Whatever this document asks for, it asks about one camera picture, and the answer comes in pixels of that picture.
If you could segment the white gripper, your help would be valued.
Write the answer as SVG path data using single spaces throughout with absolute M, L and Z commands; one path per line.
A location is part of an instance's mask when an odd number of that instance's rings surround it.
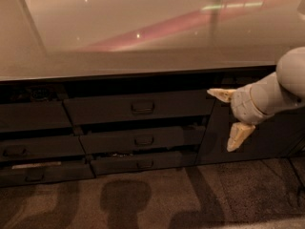
M 207 93 L 224 103 L 231 102 L 234 117 L 241 121 L 232 125 L 227 143 L 228 152 L 237 150 L 255 130 L 255 125 L 273 116 L 273 93 L 264 84 L 248 84 L 237 90 L 213 88 Z

